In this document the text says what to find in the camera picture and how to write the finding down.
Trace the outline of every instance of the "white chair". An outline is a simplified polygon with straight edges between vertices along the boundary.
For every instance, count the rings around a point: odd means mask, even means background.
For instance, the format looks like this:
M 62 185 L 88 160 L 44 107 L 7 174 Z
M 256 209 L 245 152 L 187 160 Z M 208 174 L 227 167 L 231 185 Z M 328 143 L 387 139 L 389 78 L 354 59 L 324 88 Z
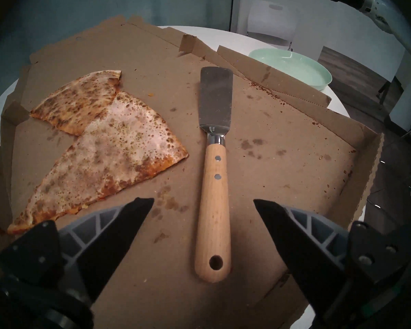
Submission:
M 295 36 L 299 11 L 278 3 L 254 0 L 248 15 L 247 36 L 272 46 L 287 46 Z

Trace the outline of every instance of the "wooden handle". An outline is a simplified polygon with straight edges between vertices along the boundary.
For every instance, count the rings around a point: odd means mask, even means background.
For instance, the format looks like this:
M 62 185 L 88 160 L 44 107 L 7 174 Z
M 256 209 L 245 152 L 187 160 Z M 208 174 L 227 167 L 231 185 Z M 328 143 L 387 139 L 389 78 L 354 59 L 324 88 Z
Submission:
M 227 155 L 224 146 L 212 144 L 205 151 L 195 271 L 203 280 L 215 283 L 227 277 L 230 269 Z

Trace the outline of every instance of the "pizza box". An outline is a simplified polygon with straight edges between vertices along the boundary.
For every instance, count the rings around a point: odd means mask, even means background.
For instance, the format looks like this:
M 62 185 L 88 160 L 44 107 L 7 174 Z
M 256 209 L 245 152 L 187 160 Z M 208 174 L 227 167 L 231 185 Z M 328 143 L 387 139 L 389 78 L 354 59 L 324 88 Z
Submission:
M 277 328 L 301 315 L 307 302 L 253 199 L 314 211 L 347 228 L 365 205 L 383 135 L 327 109 L 326 95 L 274 68 L 225 47 L 215 52 L 194 36 L 160 29 L 140 17 L 113 17 L 41 49 L 30 60 L 1 119 L 0 250 L 14 239 L 4 230 L 75 141 L 29 118 L 28 111 L 67 82 L 120 69 L 123 89 L 157 111 L 190 156 L 57 220 L 61 228 L 135 197 L 155 198 L 92 306 L 95 327 Z M 216 284 L 200 280 L 193 267 L 206 149 L 206 135 L 198 127 L 199 75 L 210 65 L 235 74 L 226 137 L 232 272 Z

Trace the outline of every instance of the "metal spatula blade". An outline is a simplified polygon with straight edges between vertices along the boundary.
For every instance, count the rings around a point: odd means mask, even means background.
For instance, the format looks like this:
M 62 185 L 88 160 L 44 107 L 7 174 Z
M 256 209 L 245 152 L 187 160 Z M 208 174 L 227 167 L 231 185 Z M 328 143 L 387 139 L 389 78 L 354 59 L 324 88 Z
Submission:
M 225 135 L 230 129 L 233 72 L 203 67 L 199 96 L 199 126 L 207 133 Z

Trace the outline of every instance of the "wooden floor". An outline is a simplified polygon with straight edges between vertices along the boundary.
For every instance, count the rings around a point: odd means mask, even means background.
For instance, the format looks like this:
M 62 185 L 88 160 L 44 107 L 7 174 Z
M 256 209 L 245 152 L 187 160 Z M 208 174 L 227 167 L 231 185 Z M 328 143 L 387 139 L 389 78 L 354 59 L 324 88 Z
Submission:
M 393 81 L 383 106 L 376 97 L 386 80 L 351 58 L 323 47 L 318 62 L 332 74 L 329 85 L 338 98 L 345 104 L 383 121 L 391 112 L 402 94 L 397 81 Z
M 411 197 L 405 179 L 411 175 L 411 143 L 388 130 L 383 119 L 401 95 L 391 84 L 384 106 L 376 94 L 385 79 L 356 61 L 324 47 L 319 63 L 332 74 L 329 85 L 344 104 L 350 117 L 376 133 L 385 134 L 381 160 L 367 199 L 365 221 L 383 234 L 411 219 Z

